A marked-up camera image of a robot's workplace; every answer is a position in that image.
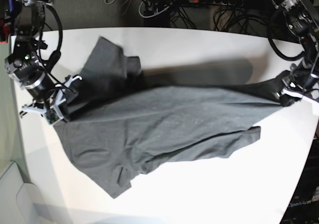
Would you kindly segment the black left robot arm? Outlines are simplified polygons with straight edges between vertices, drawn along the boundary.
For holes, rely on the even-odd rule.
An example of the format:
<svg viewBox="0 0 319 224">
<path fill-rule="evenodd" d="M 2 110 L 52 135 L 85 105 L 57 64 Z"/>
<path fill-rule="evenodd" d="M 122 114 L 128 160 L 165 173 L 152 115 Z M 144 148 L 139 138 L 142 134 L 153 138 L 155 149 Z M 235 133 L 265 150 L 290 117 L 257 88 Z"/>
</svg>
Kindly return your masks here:
<svg viewBox="0 0 319 224">
<path fill-rule="evenodd" d="M 310 0 L 270 0 L 275 7 L 267 26 L 267 39 L 273 51 L 283 60 L 292 63 L 290 72 L 282 78 L 279 100 L 287 107 L 299 100 L 316 106 L 317 98 L 312 96 L 319 82 L 319 13 Z M 294 57 L 284 55 L 275 45 L 271 26 L 278 16 L 285 17 L 289 32 L 301 44 L 303 51 Z"/>
</svg>

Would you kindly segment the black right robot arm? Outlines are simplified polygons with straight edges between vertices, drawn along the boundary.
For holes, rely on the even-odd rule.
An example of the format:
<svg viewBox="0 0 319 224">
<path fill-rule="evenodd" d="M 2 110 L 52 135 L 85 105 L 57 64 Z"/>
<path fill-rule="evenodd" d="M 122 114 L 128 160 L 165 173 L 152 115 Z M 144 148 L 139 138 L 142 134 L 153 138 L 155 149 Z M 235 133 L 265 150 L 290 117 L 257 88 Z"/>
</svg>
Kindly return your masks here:
<svg viewBox="0 0 319 224">
<path fill-rule="evenodd" d="M 57 11 L 50 0 L 15 0 L 20 6 L 13 19 L 13 30 L 16 35 L 13 51 L 5 59 L 4 68 L 7 75 L 31 96 L 32 102 L 24 105 L 19 112 L 23 117 L 36 113 L 49 125 L 59 121 L 70 121 L 68 100 L 77 97 L 73 88 L 81 76 L 67 76 L 64 82 L 51 73 L 61 57 L 63 28 Z M 58 28 L 58 43 L 49 59 L 41 56 L 47 49 L 43 41 L 46 11 L 51 12 Z"/>
</svg>

